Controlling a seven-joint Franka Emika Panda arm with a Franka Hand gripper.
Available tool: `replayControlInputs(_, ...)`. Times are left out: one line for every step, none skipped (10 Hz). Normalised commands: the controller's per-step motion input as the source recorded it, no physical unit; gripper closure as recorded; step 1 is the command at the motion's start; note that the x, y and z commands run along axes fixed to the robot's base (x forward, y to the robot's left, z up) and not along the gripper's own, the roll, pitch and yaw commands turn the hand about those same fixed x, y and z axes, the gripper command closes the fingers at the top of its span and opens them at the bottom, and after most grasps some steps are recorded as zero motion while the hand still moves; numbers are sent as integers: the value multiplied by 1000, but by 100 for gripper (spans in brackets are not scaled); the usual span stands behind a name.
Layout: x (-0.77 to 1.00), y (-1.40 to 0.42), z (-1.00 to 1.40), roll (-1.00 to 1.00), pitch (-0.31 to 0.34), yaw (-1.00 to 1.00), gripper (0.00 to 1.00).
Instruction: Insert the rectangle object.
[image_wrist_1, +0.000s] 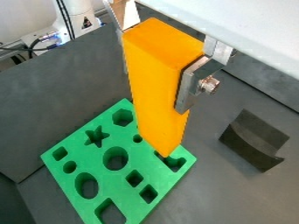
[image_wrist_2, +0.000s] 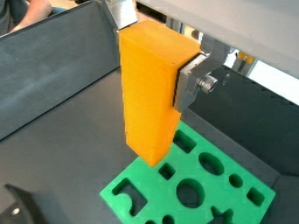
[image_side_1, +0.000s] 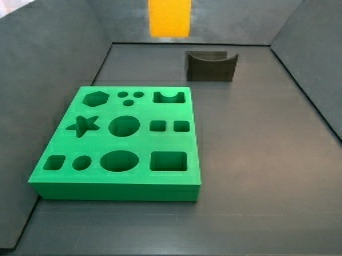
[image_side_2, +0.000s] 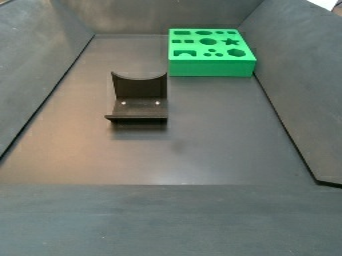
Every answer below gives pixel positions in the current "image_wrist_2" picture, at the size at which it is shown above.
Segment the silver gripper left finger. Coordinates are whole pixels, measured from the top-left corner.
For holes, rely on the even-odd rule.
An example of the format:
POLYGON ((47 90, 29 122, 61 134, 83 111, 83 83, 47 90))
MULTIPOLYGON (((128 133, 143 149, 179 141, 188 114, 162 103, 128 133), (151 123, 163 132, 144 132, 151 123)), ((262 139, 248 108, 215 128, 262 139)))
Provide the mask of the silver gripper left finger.
POLYGON ((104 0, 107 14, 117 30, 138 22, 133 0, 104 0))

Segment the person forearm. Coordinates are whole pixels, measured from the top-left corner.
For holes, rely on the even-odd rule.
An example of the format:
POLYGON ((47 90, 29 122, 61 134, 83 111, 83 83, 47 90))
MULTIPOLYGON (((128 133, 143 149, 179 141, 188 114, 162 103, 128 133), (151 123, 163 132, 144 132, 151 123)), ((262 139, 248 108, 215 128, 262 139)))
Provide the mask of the person forearm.
POLYGON ((24 27, 40 22, 52 13, 52 4, 49 0, 25 0, 28 3, 28 10, 21 22, 12 29, 12 32, 21 30, 24 27))

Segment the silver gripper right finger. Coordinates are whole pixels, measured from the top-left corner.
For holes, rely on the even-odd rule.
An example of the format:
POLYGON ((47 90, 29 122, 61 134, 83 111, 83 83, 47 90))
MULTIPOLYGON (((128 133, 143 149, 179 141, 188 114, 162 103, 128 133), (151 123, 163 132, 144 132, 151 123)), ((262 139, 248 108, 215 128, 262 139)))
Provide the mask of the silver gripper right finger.
POLYGON ((172 102, 179 112, 190 107, 199 92, 212 92, 218 79, 211 72, 226 63, 231 46, 204 34, 200 49, 202 52, 179 69, 172 102))

